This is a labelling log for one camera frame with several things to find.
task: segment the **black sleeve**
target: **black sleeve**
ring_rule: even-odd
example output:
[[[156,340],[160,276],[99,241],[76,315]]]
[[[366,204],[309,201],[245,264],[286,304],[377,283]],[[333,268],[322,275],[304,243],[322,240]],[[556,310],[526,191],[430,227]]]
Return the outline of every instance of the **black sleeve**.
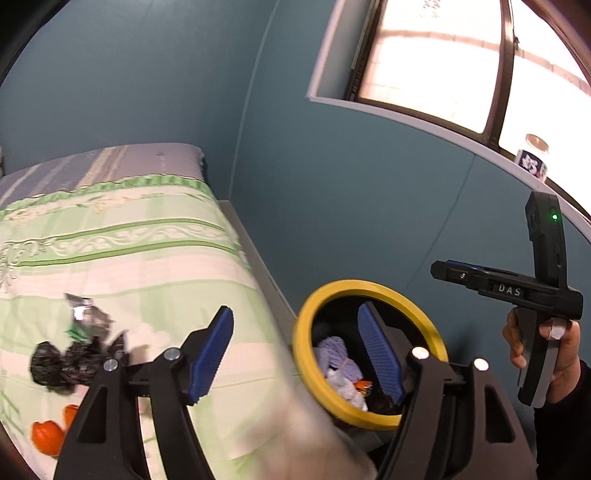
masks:
[[[539,480],[562,478],[565,467],[572,480],[591,478],[591,370],[585,362],[567,397],[534,409],[534,426]]]

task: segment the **trigger handle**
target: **trigger handle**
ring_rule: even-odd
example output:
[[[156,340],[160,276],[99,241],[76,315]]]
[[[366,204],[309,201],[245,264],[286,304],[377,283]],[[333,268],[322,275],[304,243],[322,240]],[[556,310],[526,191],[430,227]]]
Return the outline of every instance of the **trigger handle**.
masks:
[[[541,408],[556,367],[560,340],[546,340],[540,335],[540,325],[550,319],[549,315],[524,308],[515,309],[515,314],[527,362],[519,372],[517,398],[527,406]]]

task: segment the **bed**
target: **bed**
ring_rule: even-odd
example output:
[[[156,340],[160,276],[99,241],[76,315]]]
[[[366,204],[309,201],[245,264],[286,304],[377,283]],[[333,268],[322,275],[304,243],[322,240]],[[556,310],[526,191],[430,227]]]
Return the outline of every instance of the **bed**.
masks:
[[[0,180],[1,424],[29,467],[50,480],[56,460],[32,445],[31,425],[59,423],[86,390],[51,393],[32,382],[29,362],[40,342],[61,351],[71,343],[64,293],[93,298],[114,321],[111,337],[127,331],[135,362],[179,346],[227,305],[232,341],[210,394],[190,409],[216,478],[291,478],[292,457],[330,472],[314,480],[372,478],[371,465],[343,450],[303,391],[202,163],[192,145],[123,145]],[[149,405],[140,410],[151,477],[164,480]]]

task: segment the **metal lid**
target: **metal lid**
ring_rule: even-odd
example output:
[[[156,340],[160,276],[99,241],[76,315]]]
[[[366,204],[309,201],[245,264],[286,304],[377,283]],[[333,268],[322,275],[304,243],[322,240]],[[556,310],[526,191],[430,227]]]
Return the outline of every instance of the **metal lid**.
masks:
[[[550,149],[550,147],[544,140],[542,140],[540,137],[534,134],[527,134],[525,136],[525,141],[529,143],[529,145],[531,145],[532,147],[537,148],[538,150],[544,153],[548,153],[548,150]]]

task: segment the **human hand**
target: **human hand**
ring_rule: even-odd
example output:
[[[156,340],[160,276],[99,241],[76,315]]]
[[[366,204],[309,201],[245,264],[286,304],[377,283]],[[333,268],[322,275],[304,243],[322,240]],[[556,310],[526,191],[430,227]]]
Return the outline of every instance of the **human hand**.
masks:
[[[552,322],[552,320],[548,320],[540,325],[540,335],[545,339],[550,337]],[[566,331],[561,339],[556,367],[546,396],[549,403],[557,403],[571,393],[579,382],[581,374],[579,362],[580,326],[572,320],[554,319],[554,324],[557,323],[562,325]],[[507,315],[507,324],[503,327],[503,337],[511,348],[511,363],[519,369],[525,368],[527,362],[523,356],[524,346],[521,342],[521,332],[517,325],[515,309]]]

